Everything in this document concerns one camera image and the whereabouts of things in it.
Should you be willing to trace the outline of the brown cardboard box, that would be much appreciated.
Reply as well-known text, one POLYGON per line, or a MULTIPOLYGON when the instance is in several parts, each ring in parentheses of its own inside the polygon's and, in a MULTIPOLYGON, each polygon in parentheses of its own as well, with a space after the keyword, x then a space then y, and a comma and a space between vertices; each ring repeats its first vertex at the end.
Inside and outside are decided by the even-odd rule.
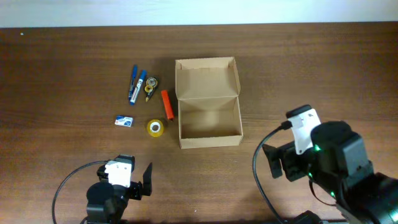
POLYGON ((176 60, 180 147, 239 145, 243 139, 240 91, 234 57, 176 60))

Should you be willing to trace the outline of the blue white staples box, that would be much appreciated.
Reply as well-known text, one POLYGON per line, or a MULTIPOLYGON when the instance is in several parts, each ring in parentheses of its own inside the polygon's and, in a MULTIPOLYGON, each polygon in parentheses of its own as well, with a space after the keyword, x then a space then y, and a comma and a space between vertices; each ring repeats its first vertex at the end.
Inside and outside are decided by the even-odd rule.
POLYGON ((115 119, 114 124, 116 126, 123 126, 123 127, 131 127, 132 123, 134 121, 134 118, 128 117, 128 116, 117 116, 115 119))

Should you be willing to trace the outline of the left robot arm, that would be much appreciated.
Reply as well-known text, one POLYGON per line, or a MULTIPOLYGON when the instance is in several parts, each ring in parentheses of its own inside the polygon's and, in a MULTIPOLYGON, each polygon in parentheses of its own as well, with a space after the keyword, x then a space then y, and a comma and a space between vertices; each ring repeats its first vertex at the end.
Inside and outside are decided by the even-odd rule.
POLYGON ((124 223, 123 213, 130 200, 141 200, 152 194, 152 164, 147 166, 142 182, 133 182, 135 157, 120 154, 97 170, 99 182, 86 193, 88 223, 124 223))

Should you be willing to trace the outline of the orange red stapler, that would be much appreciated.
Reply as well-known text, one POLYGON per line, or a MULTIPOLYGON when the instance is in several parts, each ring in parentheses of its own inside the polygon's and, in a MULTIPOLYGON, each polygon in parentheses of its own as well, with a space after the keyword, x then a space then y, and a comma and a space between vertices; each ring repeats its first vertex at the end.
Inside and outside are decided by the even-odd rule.
POLYGON ((168 94, 167 90, 162 90, 161 91, 162 95, 162 101, 164 104, 164 109, 165 109, 165 114, 168 120, 173 121, 175 116, 174 116, 174 111, 171 105, 170 97, 168 94))

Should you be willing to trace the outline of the blue white marker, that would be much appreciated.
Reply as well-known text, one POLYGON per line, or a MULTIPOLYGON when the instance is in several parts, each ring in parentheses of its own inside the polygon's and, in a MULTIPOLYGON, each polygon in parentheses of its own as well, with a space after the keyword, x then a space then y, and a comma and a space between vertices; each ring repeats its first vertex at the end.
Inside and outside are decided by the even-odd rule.
POLYGON ((147 75, 147 71, 143 70, 141 72, 141 75, 140 75, 140 77, 139 77, 139 79, 137 81, 137 84, 136 84, 135 88, 131 92, 131 97, 130 97, 130 100, 129 100, 131 105, 134 105, 136 103, 139 91, 140 91, 140 89, 141 89, 141 87, 142 87, 142 85, 144 83, 144 79, 145 79, 146 75, 147 75))

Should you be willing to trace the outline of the blue ballpoint pen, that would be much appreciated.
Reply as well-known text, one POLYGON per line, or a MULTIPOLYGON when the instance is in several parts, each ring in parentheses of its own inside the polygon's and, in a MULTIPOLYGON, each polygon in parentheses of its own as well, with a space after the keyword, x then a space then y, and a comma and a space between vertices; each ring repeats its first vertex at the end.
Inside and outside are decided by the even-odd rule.
POLYGON ((135 82, 136 76, 137 76, 137 65, 134 65, 133 68, 132 68, 128 100, 131 100, 131 98, 132 98, 132 94, 133 94, 133 91, 134 91, 134 82, 135 82))

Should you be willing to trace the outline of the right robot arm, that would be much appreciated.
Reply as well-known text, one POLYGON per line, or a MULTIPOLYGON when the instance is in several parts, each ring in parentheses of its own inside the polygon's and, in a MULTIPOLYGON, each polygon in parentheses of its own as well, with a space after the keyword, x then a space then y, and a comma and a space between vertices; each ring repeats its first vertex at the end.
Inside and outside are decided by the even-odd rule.
POLYGON ((362 137, 344 121, 329 121, 310 132, 303 154, 294 143, 272 147, 262 141, 273 178, 302 177, 330 194, 348 223, 397 223, 397 179, 375 173, 362 137))

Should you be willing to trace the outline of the yellow black correction tape dispenser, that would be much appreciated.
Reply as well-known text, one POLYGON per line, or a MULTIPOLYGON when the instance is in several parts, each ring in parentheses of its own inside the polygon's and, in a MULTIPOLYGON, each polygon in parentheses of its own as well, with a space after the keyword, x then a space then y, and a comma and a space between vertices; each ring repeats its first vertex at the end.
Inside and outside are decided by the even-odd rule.
POLYGON ((158 86, 158 79, 156 77, 149 77, 146 80, 146 85, 144 87, 144 91, 146 92, 146 102, 148 102, 152 95, 154 94, 155 90, 158 86))

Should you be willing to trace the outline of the yellow adhesive tape roll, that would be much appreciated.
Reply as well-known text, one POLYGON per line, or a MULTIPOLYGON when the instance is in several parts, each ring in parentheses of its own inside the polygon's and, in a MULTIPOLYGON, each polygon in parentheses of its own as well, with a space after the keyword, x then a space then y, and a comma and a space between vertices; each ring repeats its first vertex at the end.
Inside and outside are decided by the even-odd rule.
POLYGON ((159 119, 152 119, 147 124, 147 132, 150 136, 157 138, 163 135, 164 125, 159 119))

